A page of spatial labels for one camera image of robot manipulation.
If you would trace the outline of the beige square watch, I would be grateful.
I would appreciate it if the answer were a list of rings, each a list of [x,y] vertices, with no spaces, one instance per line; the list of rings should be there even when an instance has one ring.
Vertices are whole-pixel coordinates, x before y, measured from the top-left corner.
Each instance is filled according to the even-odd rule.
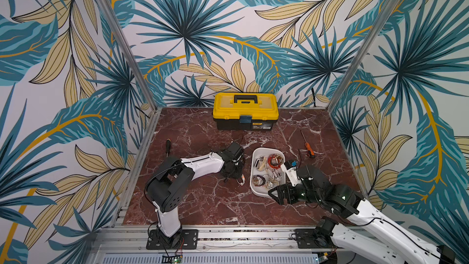
[[[267,165],[267,158],[265,156],[261,156],[255,162],[255,168],[257,171],[262,172],[266,169]]]

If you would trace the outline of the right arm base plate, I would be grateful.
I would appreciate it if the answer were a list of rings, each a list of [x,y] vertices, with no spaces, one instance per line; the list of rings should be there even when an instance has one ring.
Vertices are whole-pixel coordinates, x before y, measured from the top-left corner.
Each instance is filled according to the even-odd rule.
[[[336,249],[332,241],[333,232],[324,229],[295,229],[292,239],[299,249]]]

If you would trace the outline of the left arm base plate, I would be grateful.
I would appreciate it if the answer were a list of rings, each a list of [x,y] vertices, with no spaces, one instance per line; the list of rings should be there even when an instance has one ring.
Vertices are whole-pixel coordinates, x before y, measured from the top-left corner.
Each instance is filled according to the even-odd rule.
[[[197,249],[198,238],[199,231],[197,229],[182,229],[171,237],[165,236],[159,229],[153,229],[150,231],[146,250],[195,250]]]

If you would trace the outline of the beige looped watch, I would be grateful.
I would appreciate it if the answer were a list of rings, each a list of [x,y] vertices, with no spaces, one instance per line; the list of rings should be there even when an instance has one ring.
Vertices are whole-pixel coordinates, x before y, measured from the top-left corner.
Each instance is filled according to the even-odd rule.
[[[267,190],[272,190],[274,188],[278,187],[278,181],[276,180],[273,180],[273,179],[269,179],[266,184],[265,184],[265,188]]]

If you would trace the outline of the white plastic storage tray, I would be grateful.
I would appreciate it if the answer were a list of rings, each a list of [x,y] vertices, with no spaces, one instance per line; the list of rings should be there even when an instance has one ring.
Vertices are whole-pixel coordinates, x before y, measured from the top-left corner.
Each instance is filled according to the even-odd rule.
[[[252,156],[251,175],[250,175],[250,188],[256,196],[263,197],[263,198],[269,198],[269,195],[268,195],[269,190],[267,190],[265,188],[265,186],[262,186],[262,187],[253,186],[252,177],[254,175],[261,175],[266,179],[266,181],[268,181],[269,179],[276,180],[276,181],[278,181],[278,185],[284,184],[286,182],[286,175],[281,170],[281,168],[272,169],[267,164],[266,169],[264,171],[259,172],[259,171],[256,170],[256,168],[255,168],[256,160],[258,158],[260,158],[261,156],[265,156],[266,158],[268,158],[268,156],[271,155],[271,154],[282,155],[284,157],[284,160],[285,160],[285,156],[284,156],[284,154],[282,154],[281,151],[279,151],[277,149],[264,148],[264,147],[260,147],[260,148],[257,148],[256,150],[254,150],[253,156]]]

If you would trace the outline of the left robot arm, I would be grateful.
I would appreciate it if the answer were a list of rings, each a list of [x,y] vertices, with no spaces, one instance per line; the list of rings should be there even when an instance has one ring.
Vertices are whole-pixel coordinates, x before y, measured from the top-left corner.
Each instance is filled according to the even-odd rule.
[[[158,215],[157,236],[168,244],[176,243],[181,238],[178,205],[193,180],[220,173],[225,179],[233,179],[243,186],[244,163],[244,149],[236,142],[226,149],[194,158],[168,156],[144,189]]]

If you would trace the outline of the red transparent watch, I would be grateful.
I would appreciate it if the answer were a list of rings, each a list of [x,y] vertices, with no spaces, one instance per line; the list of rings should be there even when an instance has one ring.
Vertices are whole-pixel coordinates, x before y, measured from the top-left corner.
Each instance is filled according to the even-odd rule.
[[[267,158],[267,164],[272,169],[279,169],[284,163],[284,157],[279,154],[271,154]]]

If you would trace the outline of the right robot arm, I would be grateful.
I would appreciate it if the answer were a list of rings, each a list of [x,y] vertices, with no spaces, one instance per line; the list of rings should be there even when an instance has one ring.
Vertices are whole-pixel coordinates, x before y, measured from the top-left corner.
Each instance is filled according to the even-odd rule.
[[[359,234],[332,218],[323,217],[312,237],[318,246],[331,244],[376,264],[453,264],[455,252],[428,243],[391,220],[348,185],[333,184],[314,166],[280,166],[289,181],[269,191],[278,204],[305,202],[365,229]]]

